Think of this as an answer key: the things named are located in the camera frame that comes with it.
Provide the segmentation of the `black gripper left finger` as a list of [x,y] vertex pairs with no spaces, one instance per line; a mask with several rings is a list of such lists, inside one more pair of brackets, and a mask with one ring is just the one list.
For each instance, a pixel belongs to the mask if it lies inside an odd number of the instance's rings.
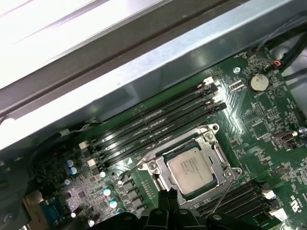
[[122,213],[114,218],[113,230],[167,230],[169,221],[168,191],[158,193],[158,206],[140,218],[132,213]]

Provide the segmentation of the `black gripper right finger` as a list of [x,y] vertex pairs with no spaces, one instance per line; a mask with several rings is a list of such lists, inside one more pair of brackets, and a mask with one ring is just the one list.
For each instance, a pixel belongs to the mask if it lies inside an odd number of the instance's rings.
[[223,213],[209,214],[206,218],[197,211],[182,209],[177,201],[177,190],[168,191],[170,213],[177,230],[258,230],[259,227]]

